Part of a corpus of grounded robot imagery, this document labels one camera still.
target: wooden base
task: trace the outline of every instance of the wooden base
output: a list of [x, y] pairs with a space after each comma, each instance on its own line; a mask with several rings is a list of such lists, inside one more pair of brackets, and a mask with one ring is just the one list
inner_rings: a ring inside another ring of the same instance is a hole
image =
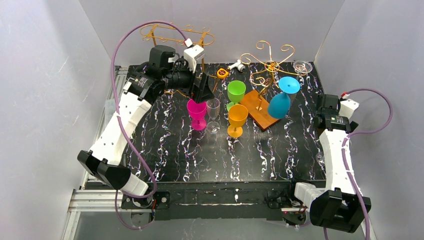
[[240, 101], [240, 104], [245, 106], [249, 111], [249, 116], [256, 122], [256, 124], [265, 131], [267, 128], [274, 125], [279, 119], [273, 118], [268, 114], [268, 106], [270, 105], [265, 98], [260, 96], [262, 99], [261, 110], [258, 110], [259, 106], [259, 92], [252, 90], [248, 94], [244, 95], [243, 99]]

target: green goblet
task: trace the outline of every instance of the green goblet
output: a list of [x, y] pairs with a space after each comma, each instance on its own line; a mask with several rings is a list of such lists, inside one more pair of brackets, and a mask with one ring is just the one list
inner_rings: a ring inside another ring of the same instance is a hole
[[245, 96], [246, 85], [242, 81], [234, 80], [228, 84], [226, 89], [228, 98], [231, 101], [226, 106], [226, 109], [229, 111], [232, 106], [238, 104]]

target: gray floor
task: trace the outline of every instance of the gray floor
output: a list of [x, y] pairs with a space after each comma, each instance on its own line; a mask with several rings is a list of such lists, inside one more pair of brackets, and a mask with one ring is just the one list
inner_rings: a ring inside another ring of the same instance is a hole
[[[130, 213], [121, 213], [130, 223]], [[133, 223], [144, 222], [134, 216]], [[361, 227], [355, 233], [328, 230], [330, 240], [363, 240]], [[156, 221], [143, 231], [130, 230], [114, 212], [82, 212], [75, 240], [323, 240], [321, 227], [309, 225], [299, 230], [263, 219], [180, 219]]]

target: marble tabletop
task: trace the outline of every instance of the marble tabletop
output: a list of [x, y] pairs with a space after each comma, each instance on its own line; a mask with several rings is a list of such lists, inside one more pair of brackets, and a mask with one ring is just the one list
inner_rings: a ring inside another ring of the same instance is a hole
[[[216, 75], [219, 68], [229, 64], [206, 64], [205, 72]], [[283, 70], [294, 73], [292, 63], [281, 64]], [[300, 178], [304, 180], [325, 179], [325, 168], [316, 161], [322, 151], [318, 136], [312, 128], [317, 95], [323, 92], [317, 72], [314, 70], [300, 80], [297, 93], [285, 118], [262, 131], [248, 117], [243, 135], [238, 139], [228, 136], [229, 103], [227, 85], [230, 81], [246, 83], [246, 93], [263, 87], [249, 82], [252, 72], [263, 70], [261, 64], [252, 63], [243, 73], [233, 69], [225, 81], [221, 81], [215, 97], [221, 102], [216, 119], [221, 129], [217, 135], [206, 130], [196, 131], [190, 126], [187, 112], [188, 98], [179, 93], [159, 97], [147, 115], [140, 121], [132, 136], [135, 147], [147, 161], [159, 182], [233, 182], [276, 181]], [[278, 73], [277, 79], [288, 76]], [[209, 78], [211, 89], [215, 78]], [[276, 86], [266, 94], [269, 102], [281, 90]], [[131, 171], [150, 182], [150, 177], [132, 150]]]

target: orange goblet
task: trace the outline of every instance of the orange goblet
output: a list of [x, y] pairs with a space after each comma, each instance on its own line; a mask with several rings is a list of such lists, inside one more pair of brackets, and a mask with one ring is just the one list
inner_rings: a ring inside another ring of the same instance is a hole
[[238, 138], [243, 134], [242, 126], [246, 123], [248, 118], [248, 109], [240, 104], [232, 106], [228, 111], [228, 135], [232, 138]]

